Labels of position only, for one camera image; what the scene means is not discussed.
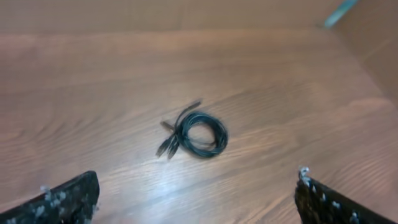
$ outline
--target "black cable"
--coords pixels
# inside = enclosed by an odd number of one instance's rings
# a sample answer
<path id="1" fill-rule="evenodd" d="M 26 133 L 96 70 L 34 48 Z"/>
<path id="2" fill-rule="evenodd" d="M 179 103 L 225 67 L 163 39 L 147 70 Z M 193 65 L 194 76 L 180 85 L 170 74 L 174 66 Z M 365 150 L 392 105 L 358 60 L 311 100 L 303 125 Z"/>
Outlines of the black cable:
<path id="1" fill-rule="evenodd" d="M 161 156 L 165 151 L 169 152 L 169 159 L 171 159 L 179 145 L 181 144 L 186 150 L 192 154 L 202 157 L 211 158 L 222 153 L 228 143 L 228 132 L 224 125 L 217 119 L 201 111 L 192 111 L 181 122 L 181 117 L 188 111 L 198 107 L 201 102 L 194 103 L 185 110 L 183 110 L 178 116 L 174 127 L 163 122 L 162 124 L 173 131 L 173 134 L 166 139 L 157 150 L 157 155 Z M 214 142 L 206 143 L 200 142 L 194 139 L 190 139 L 188 131 L 196 124 L 207 124 L 212 130 L 215 137 Z M 214 146 L 212 150 L 199 149 L 192 143 L 197 143 L 202 146 Z"/>

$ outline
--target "wooden surface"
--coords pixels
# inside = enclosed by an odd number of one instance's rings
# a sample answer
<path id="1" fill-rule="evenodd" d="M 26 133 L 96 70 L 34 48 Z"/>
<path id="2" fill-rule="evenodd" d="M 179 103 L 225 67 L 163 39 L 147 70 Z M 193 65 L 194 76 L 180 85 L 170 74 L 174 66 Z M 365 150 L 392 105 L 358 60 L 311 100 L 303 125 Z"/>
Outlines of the wooden surface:
<path id="1" fill-rule="evenodd" d="M 335 27 L 382 91 L 398 103 L 398 1 L 361 0 Z"/>
<path id="2" fill-rule="evenodd" d="M 94 223 L 299 223 L 305 165 L 398 221 L 395 106 L 328 30 L 239 26 L 1 34 L 0 210 L 93 169 Z M 158 159 L 159 123 L 198 98 L 227 149 Z"/>

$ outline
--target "cable coil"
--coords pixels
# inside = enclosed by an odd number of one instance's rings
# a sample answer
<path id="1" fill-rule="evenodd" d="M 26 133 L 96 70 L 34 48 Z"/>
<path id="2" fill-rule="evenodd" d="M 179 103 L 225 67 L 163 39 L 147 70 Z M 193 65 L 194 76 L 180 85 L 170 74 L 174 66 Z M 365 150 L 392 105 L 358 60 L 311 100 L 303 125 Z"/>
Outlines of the cable coil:
<path id="1" fill-rule="evenodd" d="M 191 113 L 187 114 L 186 117 L 181 120 L 181 122 L 179 122 L 186 112 L 196 108 L 200 104 L 201 102 L 199 101 L 183 110 L 178 116 L 174 126 L 171 126 L 166 122 L 162 122 L 165 127 L 173 131 L 173 134 L 160 145 L 156 153 L 158 156 L 161 156 L 165 151 L 168 151 L 169 159 L 171 159 L 175 152 L 177 152 L 180 144 L 192 154 L 202 158 L 211 158 L 221 154 L 224 151 L 228 143 L 228 132 L 224 125 L 217 118 L 214 118 L 201 111 L 192 111 Z M 215 137 L 214 142 L 206 143 L 189 138 L 189 130 L 197 124 L 207 124 L 213 130 Z M 200 149 L 194 146 L 192 143 L 197 143 L 201 146 L 214 146 L 214 148 L 212 150 Z"/>

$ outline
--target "teal object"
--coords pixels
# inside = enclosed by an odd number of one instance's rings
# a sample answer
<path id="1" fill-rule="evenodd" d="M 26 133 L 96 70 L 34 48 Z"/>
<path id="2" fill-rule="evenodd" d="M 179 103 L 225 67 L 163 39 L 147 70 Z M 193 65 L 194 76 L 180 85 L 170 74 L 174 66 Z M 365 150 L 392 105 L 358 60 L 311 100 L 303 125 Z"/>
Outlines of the teal object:
<path id="1" fill-rule="evenodd" d="M 336 11 L 326 19 L 325 27 L 332 28 L 336 22 L 339 21 L 343 15 L 345 15 L 357 2 L 358 0 L 346 0 L 345 2 L 341 3 Z"/>

